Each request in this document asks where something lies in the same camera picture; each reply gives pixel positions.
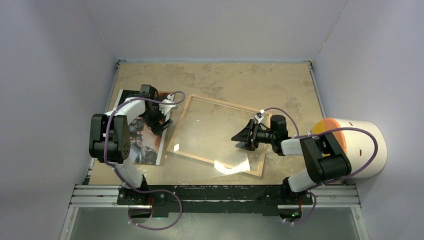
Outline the glossy photo print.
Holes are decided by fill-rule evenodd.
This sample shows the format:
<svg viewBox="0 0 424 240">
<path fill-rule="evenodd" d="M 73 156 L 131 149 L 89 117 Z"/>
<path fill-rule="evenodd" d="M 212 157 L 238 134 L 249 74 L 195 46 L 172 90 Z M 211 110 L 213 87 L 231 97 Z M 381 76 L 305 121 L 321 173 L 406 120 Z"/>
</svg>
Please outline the glossy photo print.
<svg viewBox="0 0 424 240">
<path fill-rule="evenodd" d="M 159 165 L 166 131 L 155 135 L 140 116 L 128 124 L 128 131 L 130 143 L 128 159 L 135 164 Z"/>
</svg>

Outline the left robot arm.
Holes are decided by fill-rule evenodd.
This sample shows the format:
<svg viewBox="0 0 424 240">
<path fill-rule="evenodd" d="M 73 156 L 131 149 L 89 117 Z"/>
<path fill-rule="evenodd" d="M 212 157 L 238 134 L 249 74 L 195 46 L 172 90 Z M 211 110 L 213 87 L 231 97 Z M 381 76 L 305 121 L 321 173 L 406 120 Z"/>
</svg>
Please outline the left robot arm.
<svg viewBox="0 0 424 240">
<path fill-rule="evenodd" d="M 158 165 L 174 100 L 175 93 L 143 84 L 138 91 L 121 90 L 112 110 L 91 117 L 90 156 L 112 168 L 138 205 L 148 201 L 149 191 L 136 165 Z"/>
</svg>

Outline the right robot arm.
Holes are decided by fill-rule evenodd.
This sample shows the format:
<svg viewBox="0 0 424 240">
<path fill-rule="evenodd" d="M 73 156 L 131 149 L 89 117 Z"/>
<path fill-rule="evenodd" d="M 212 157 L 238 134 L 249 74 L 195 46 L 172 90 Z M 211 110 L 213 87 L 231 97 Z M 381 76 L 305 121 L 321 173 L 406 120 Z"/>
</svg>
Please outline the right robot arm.
<svg viewBox="0 0 424 240">
<path fill-rule="evenodd" d="M 303 157 L 305 169 L 285 178 L 281 184 L 280 196 L 288 204 L 294 203 L 311 187 L 345 177 L 352 172 L 348 157 L 332 133 L 315 137 L 290 137 L 283 115 L 271 116 L 268 128 L 262 127 L 257 118 L 250 119 L 231 141 L 237 143 L 237 148 L 248 151 L 255 151 L 260 144 L 269 144 L 278 156 Z"/>
</svg>

